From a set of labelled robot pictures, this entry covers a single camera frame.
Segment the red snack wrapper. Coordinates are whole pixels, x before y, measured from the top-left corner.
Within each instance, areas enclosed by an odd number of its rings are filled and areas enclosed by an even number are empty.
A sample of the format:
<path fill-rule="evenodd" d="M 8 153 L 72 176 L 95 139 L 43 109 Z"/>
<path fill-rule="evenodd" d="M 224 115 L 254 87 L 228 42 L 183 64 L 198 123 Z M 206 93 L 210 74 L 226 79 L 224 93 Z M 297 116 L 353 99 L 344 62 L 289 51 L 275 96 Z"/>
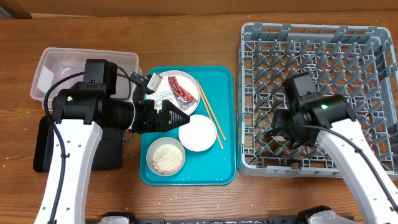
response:
<path fill-rule="evenodd" d="M 198 103 L 187 90 L 178 84 L 176 76 L 168 77 L 168 83 L 181 110 L 187 110 Z"/>

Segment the white paper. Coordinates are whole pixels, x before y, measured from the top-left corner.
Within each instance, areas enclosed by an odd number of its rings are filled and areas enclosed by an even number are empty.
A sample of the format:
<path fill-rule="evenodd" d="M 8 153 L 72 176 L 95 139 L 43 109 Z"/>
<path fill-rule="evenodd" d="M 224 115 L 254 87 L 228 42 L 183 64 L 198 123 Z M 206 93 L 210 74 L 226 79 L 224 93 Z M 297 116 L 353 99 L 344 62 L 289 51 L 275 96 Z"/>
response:
<path fill-rule="evenodd" d="M 151 95 L 147 95 L 148 100 L 154 100 L 155 103 L 162 103 L 163 100 L 173 101 L 174 95 L 170 90 L 157 91 Z"/>

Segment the grey bowl with rice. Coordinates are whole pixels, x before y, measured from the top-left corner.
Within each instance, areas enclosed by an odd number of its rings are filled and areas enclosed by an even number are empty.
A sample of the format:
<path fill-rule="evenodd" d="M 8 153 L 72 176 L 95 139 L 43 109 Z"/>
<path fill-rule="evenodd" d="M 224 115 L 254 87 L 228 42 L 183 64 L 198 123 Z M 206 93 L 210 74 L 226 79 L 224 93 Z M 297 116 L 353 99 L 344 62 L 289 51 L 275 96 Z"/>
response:
<path fill-rule="evenodd" d="M 146 153 L 146 162 L 153 173 L 168 177 L 176 174 L 183 167 L 185 149 L 178 140 L 163 137 L 149 146 Z"/>

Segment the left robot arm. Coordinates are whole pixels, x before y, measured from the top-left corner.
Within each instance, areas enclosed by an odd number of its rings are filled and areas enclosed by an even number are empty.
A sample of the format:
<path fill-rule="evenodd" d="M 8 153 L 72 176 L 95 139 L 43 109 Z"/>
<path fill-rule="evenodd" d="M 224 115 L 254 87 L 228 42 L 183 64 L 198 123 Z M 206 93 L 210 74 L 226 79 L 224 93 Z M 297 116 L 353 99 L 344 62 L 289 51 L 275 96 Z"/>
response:
<path fill-rule="evenodd" d="M 141 89 L 141 96 L 152 94 L 161 77 L 127 72 L 104 59 L 88 59 L 80 73 L 83 80 L 62 89 L 49 100 L 65 77 L 45 94 L 45 117 L 53 131 L 53 153 L 41 208 L 36 223 L 85 223 L 85 206 L 91 168 L 103 137 L 103 128 L 131 133 L 167 132 L 189 123 L 190 117 L 171 101 L 164 100 L 157 111 L 153 100 L 137 102 L 114 98 L 117 77 L 126 78 Z"/>

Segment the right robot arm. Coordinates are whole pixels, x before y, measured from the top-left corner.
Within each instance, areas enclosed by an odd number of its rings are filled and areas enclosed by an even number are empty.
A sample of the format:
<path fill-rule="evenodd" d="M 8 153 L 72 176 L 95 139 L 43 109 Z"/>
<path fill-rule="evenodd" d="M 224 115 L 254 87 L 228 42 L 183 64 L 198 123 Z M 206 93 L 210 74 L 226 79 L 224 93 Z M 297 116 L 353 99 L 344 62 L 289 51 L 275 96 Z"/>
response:
<path fill-rule="evenodd" d="M 344 96 L 323 96 L 308 73 L 289 77 L 282 86 L 288 108 L 275 111 L 272 130 L 264 137 L 282 136 L 293 148 L 319 144 L 335 163 L 364 221 L 397 223 L 397 187 Z"/>

